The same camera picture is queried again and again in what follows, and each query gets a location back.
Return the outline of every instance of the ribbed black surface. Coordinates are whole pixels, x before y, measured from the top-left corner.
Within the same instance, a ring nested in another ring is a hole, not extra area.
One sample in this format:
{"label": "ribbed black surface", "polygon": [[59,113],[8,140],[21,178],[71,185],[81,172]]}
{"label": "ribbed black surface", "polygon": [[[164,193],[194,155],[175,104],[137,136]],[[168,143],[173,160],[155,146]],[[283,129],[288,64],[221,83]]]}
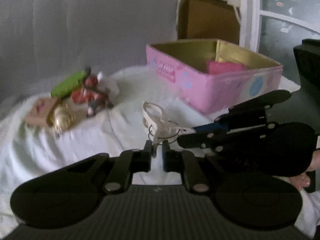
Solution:
{"label": "ribbed black surface", "polygon": [[229,222],[209,198],[184,186],[131,186],[121,195],[107,196],[85,220],[54,230],[15,229],[5,240],[277,240],[307,239],[293,226],[261,232]]}

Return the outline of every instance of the white sheet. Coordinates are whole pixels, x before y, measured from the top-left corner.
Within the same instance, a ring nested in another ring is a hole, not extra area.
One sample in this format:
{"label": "white sheet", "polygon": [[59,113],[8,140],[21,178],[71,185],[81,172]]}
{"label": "white sheet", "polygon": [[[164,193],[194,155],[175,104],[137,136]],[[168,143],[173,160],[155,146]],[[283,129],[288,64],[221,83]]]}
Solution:
{"label": "white sheet", "polygon": [[[207,124],[227,112],[222,110],[210,116],[199,114],[180,101],[163,81],[145,67],[124,69],[114,74],[113,78],[120,89],[120,94],[114,101],[115,107],[88,120],[84,118],[85,112],[81,112],[82,107],[75,107],[79,111],[79,119],[84,120],[59,139],[55,139],[50,130],[29,128],[23,122],[23,117],[34,101],[43,95],[27,99],[0,123],[0,237],[17,225],[9,200],[13,190],[23,182],[100,152],[118,156],[126,149],[143,148],[148,139],[142,125],[143,101],[161,105],[170,120],[187,127]],[[291,92],[299,89],[299,86],[285,78],[281,79],[281,86]],[[172,148],[178,147],[177,143],[172,144]],[[201,156],[209,150],[192,151]],[[133,183],[180,184],[181,179],[176,173],[167,174],[162,171],[159,147],[157,158],[152,160],[151,172],[135,174]],[[312,237],[319,214],[309,213],[314,210],[313,200],[305,192],[302,192],[302,196],[305,205],[297,226]]]}

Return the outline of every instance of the gray curtain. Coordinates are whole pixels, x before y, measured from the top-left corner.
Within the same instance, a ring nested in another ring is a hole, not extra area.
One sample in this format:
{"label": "gray curtain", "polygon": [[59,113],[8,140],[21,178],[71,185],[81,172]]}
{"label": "gray curtain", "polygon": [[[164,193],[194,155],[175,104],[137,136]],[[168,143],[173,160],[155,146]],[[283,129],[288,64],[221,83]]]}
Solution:
{"label": "gray curtain", "polygon": [[86,65],[146,63],[147,43],[174,37],[177,0],[0,0],[0,102],[50,91]]}

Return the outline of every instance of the red object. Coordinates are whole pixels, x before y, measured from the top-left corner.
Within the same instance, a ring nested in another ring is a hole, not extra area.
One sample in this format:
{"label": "red object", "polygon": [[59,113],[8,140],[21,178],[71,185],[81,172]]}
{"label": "red object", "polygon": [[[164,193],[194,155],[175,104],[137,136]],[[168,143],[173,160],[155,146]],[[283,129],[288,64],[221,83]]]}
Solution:
{"label": "red object", "polygon": [[244,64],[240,63],[231,63],[231,62],[217,62],[214,60],[209,60],[207,62],[207,71],[208,74],[215,75],[227,72],[243,71],[247,67]]}
{"label": "red object", "polygon": [[88,89],[77,89],[72,92],[71,99],[75,104],[88,103],[91,100],[102,99],[109,102],[109,97],[106,94],[97,93]]}
{"label": "red object", "polygon": [[86,87],[96,87],[98,85],[98,79],[94,75],[90,75],[89,77],[86,78],[84,85]]}

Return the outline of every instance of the pink tin box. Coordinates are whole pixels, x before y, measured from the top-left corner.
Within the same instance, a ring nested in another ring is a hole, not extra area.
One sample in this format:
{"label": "pink tin box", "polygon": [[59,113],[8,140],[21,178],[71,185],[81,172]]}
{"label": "pink tin box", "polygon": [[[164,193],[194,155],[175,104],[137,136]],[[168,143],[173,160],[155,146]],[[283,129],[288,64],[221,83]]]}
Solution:
{"label": "pink tin box", "polygon": [[[147,45],[147,60],[181,99],[204,114],[277,90],[283,72],[271,58],[216,39]],[[241,63],[247,70],[209,75],[208,60]]]}

